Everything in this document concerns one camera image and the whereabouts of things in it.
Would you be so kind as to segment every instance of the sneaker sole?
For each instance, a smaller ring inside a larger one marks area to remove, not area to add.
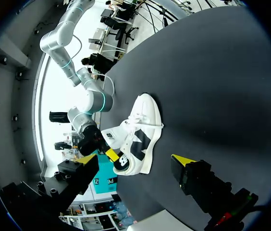
[[[155,100],[151,97],[153,103],[154,103],[154,107],[155,107],[155,117],[156,117],[156,125],[161,125],[161,115],[160,115],[160,111],[159,108],[155,102]],[[154,135],[148,145],[148,148],[146,150],[146,154],[145,154],[145,158],[144,158],[144,163],[143,166],[141,168],[140,173],[144,173],[144,174],[149,174],[150,169],[151,169],[151,165],[153,162],[153,149],[154,146],[156,144],[156,142],[159,140],[159,138],[161,137],[161,128],[156,128],[154,131]]]

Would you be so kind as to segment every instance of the desk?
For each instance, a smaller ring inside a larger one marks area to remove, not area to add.
[[[111,18],[116,18],[116,14],[117,12],[114,12]],[[117,57],[115,57],[115,52],[120,51],[122,53],[125,53],[126,49],[117,47],[118,41],[115,40],[115,37],[111,39],[110,42],[107,42],[107,38],[110,31],[111,31],[111,28],[109,26],[106,29],[97,28],[93,36],[93,39],[99,39],[101,44],[91,43],[89,48],[91,50],[97,51],[100,54],[107,52],[108,56],[104,55],[107,58],[118,59]]]
[[[155,97],[164,123],[150,173],[118,177],[117,193],[136,220],[163,209],[194,230],[210,220],[180,189],[171,154],[203,159],[234,193],[246,188],[259,196],[258,205],[270,201],[271,40],[247,8],[212,8],[181,19],[127,53],[107,75],[115,77],[116,94],[101,130],[128,118],[143,92]],[[105,91],[112,91],[108,79]],[[245,227],[258,214],[248,214]]]

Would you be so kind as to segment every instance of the robotic arm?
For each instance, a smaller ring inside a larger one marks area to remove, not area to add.
[[[90,155],[94,150],[100,149],[120,168],[119,158],[123,153],[116,154],[109,148],[97,128],[92,114],[95,112],[108,112],[113,105],[111,95],[104,92],[93,80],[88,70],[83,67],[78,71],[74,69],[74,63],[64,48],[67,46],[74,33],[74,28],[86,10],[91,8],[95,0],[73,0],[57,27],[45,34],[40,41],[40,48],[47,53],[62,69],[74,87],[82,85],[81,104],[68,111],[68,119],[74,129],[82,138],[78,149],[82,155]]]
[[[69,112],[68,118],[73,125],[74,123],[81,123],[76,120],[83,119],[83,117],[85,117],[87,123],[94,123],[90,115],[95,112],[108,112],[113,104],[112,96],[105,93],[95,83],[85,67],[75,71],[74,63],[64,48],[71,42],[74,28],[80,18],[94,3],[95,0],[73,0],[60,19],[57,27],[45,34],[40,41],[41,50],[47,53],[60,66],[67,78],[72,82],[72,85],[76,87],[81,84],[84,88],[84,98],[81,108],[75,107]]]

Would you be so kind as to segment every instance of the teal box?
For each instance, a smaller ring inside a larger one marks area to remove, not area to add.
[[[98,154],[99,171],[93,179],[96,193],[116,191],[117,175],[113,172],[113,163],[106,155]]]

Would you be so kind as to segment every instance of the computer monitor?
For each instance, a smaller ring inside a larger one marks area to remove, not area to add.
[[[112,15],[113,12],[114,12],[114,11],[112,11],[112,10],[105,9],[105,10],[102,12],[101,17],[106,17],[106,18],[108,18],[108,17],[110,17],[110,16]]]
[[[89,43],[95,43],[95,44],[99,44],[100,40],[99,39],[94,39],[94,38],[89,38],[88,39]]]

